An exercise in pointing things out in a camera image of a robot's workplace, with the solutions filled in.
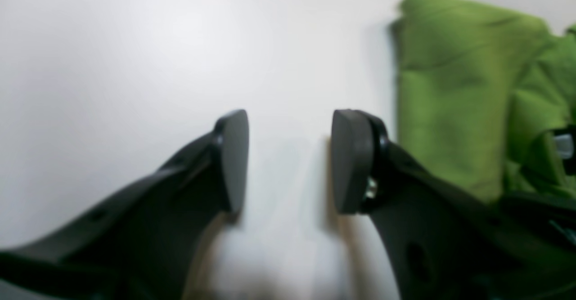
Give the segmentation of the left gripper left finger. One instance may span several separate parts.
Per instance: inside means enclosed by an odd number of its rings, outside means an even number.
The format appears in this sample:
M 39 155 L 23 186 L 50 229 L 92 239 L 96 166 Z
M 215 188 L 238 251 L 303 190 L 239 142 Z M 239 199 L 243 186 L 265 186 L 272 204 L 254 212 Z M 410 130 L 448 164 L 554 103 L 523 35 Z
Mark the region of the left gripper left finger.
M 1 251 L 1 280 L 58 300 L 180 300 L 204 231 L 245 200 L 249 120 L 224 114 L 153 173 Z

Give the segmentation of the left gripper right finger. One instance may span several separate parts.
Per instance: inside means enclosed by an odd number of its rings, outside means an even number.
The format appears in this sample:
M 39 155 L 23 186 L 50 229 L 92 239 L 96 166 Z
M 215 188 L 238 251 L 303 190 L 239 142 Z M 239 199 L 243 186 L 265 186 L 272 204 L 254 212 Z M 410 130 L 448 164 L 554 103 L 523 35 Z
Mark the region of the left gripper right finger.
M 573 300 L 575 201 L 510 192 L 488 206 L 426 171 L 372 114 L 333 112 L 337 212 L 370 218 L 402 300 Z

